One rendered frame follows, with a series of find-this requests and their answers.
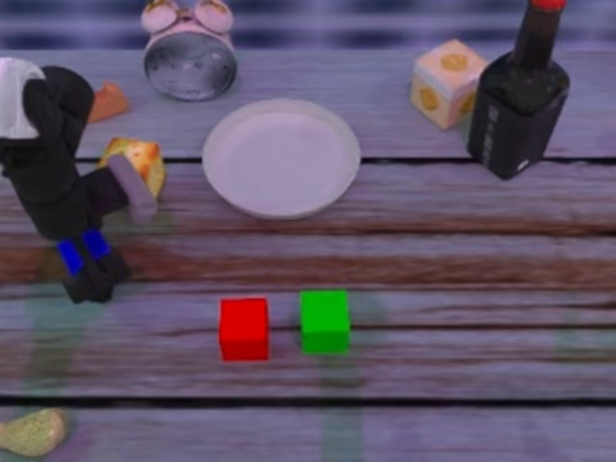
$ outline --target blue background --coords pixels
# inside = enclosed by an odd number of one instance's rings
[[[190,4],[190,0],[181,2]],[[526,0],[229,0],[240,48],[392,48],[511,43]],[[143,48],[145,0],[0,0],[0,44],[9,49]],[[616,41],[616,0],[569,0],[559,47]]]

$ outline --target yellow brush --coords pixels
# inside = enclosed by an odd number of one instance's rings
[[[0,423],[0,448],[26,457],[40,457],[62,442],[66,428],[66,418],[60,409],[44,409]]]

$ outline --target wooden table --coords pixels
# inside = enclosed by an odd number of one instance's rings
[[[462,128],[409,106],[420,51],[244,52],[207,104],[156,95],[139,52],[14,52],[129,96],[88,129],[83,172],[134,137],[160,143],[168,179],[152,223],[107,220],[135,276],[105,306],[67,301],[58,255],[0,183],[0,417],[72,409],[46,459],[62,462],[613,462],[616,52],[557,56],[573,90],[549,159],[502,182]],[[203,175],[215,124],[271,97],[324,105],[363,145],[356,183],[313,218],[248,218]],[[298,292],[333,287],[351,353],[304,356]],[[269,297],[267,363],[220,361],[232,295]]]

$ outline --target cube with yellow spots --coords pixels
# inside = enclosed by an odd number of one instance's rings
[[[472,111],[477,82],[487,64],[459,40],[443,43],[415,61],[411,103],[447,130]]]
[[[153,141],[113,138],[98,165],[104,167],[111,156],[118,154],[128,158],[152,195],[158,197],[166,176],[160,146]]]

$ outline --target red cube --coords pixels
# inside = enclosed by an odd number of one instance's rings
[[[269,328],[265,298],[224,298],[220,302],[218,325],[222,360],[267,360]]]

